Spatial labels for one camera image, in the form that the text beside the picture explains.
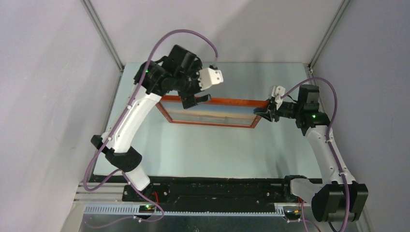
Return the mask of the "wooden picture frame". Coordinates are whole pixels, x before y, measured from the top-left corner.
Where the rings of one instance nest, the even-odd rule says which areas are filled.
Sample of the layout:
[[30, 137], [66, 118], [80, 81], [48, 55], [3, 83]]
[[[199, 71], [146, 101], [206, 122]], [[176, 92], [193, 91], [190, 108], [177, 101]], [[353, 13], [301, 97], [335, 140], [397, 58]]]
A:
[[156, 107], [170, 123], [255, 128], [261, 120], [253, 113], [256, 108], [264, 108], [268, 101], [212, 98], [211, 100], [183, 109], [179, 96], [164, 96]]

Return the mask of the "sunset landscape photo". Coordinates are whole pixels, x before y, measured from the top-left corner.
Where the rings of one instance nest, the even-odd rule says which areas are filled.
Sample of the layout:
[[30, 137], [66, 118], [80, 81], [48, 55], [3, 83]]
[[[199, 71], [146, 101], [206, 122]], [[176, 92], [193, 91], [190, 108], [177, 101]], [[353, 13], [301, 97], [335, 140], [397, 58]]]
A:
[[162, 101], [157, 108], [170, 123], [254, 128], [260, 121], [249, 106], [200, 104], [183, 109], [179, 102]]

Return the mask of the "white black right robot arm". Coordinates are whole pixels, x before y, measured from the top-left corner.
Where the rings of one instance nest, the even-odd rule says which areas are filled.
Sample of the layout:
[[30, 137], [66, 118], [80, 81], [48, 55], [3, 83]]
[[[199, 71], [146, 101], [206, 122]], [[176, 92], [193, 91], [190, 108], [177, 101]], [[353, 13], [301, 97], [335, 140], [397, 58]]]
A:
[[295, 102], [284, 101], [285, 88], [272, 86], [269, 103], [254, 114], [270, 122], [295, 119], [297, 128], [311, 146], [322, 176], [322, 186], [302, 175], [287, 175], [281, 195], [287, 202], [300, 198], [310, 204], [318, 222], [357, 221], [368, 198], [365, 184], [356, 181], [348, 170], [334, 141], [329, 116], [320, 112], [319, 88], [301, 85]]

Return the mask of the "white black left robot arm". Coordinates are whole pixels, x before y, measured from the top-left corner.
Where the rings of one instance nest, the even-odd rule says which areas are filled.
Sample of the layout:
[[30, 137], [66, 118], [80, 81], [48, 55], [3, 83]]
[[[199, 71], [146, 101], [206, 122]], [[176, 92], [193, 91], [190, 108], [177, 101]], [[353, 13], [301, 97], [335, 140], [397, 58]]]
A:
[[183, 109], [211, 100], [210, 94], [198, 97], [214, 85], [223, 82], [215, 65], [207, 68], [198, 56], [175, 45], [168, 56], [148, 59], [134, 76], [132, 92], [115, 123], [102, 135], [94, 135], [91, 143], [105, 155], [108, 162], [125, 174], [134, 195], [148, 201], [153, 195], [150, 179], [142, 167], [142, 155], [131, 145], [136, 132], [148, 113], [171, 91], [180, 97]]

